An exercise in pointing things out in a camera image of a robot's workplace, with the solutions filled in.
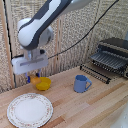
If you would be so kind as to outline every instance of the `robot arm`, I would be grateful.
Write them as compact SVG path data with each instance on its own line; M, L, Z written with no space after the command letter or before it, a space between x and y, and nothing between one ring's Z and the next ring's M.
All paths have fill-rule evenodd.
M48 27L58 16L70 11L81 9L92 0L47 0L34 17L23 19L18 23L18 39L26 50L33 50L39 46L39 38L43 33L51 33L49 39L53 38L51 27Z
M18 39L24 55L12 59L13 72L17 75L41 69L48 65L43 46L53 39L49 26L58 16L81 9L92 0L47 0L33 18L18 22Z

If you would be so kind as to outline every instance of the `woven wall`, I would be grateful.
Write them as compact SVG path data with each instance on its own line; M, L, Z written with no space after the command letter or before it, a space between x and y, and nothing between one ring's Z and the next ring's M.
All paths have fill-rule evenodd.
M15 51L15 55L22 54L17 38L18 21L23 18L32 17L44 2L45 0L10 0L15 38L15 43L13 42L15 49L13 49L13 52ZM44 47L49 57L76 43L89 30L95 19L96 6L97 0L94 0L84 9L71 12L65 15L63 19L59 18L52 23L51 26L54 30L54 40L51 44ZM61 37L58 37L58 31L61 28ZM88 38L82 41L77 47L60 55L59 59L56 57L50 59L49 65L42 69L42 76L53 75L83 63L86 57L85 48L87 42ZM16 76L16 83L17 86L26 84L25 75Z
M6 33L4 33L4 28L3 28L5 26L2 22L3 11L1 11L0 9L0 93L4 91L8 91L12 88L12 79L9 69L10 63L8 62L9 60L7 55L8 50L6 48L6 43L8 42L5 41Z
M17 39L17 23L19 20L32 17L44 4L45 0L10 0L12 21L14 28L13 52L22 54ZM70 12L52 23L54 40L44 47L50 57L62 52L81 39L92 27L101 14L114 2L114 0L94 0L81 10ZM49 60L49 65L42 69L42 76L79 66L97 49L97 41L109 37L124 38L127 32L128 20L127 0L120 0L95 27L93 32L81 43L71 50ZM17 86L26 84L24 75L16 76Z
M103 0L99 6L97 19L115 0ZM97 42L110 37L125 39L128 31L128 1L120 0L95 27L91 39L88 57L96 52Z
M97 4L98 1L94 0L83 9L73 11L64 16L61 31L62 38L60 41L60 51L63 51L74 45L89 31L95 20ZM80 44L76 45L71 50L60 55L58 66L59 72L85 63L86 45L88 43L89 37L90 36L81 41Z

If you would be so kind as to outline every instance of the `wooden table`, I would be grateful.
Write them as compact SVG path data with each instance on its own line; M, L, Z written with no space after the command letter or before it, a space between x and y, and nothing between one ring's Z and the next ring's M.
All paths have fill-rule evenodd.
M73 90L75 76L86 75L90 89L82 94ZM52 84L47 91L38 91L33 85L0 94L0 128L15 128L7 119L10 102L25 93L46 96L53 104L50 121L42 128L109 128L115 122L128 101L128 81L118 78L109 85L79 70L79 67L50 77Z

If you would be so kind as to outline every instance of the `blue mug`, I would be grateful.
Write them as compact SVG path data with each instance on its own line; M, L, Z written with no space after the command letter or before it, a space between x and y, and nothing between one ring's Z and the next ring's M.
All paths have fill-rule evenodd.
M83 93L89 89L92 85L92 82L84 75L77 75L74 83L74 91L78 93Z

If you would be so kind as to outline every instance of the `mug handle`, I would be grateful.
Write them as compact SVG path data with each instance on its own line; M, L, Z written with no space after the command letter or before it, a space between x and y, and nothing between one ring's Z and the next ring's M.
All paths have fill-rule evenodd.
M90 83L90 85L85 89L85 91L87 91L89 89L89 87L92 85L92 81L89 80L88 78L87 78L87 82Z

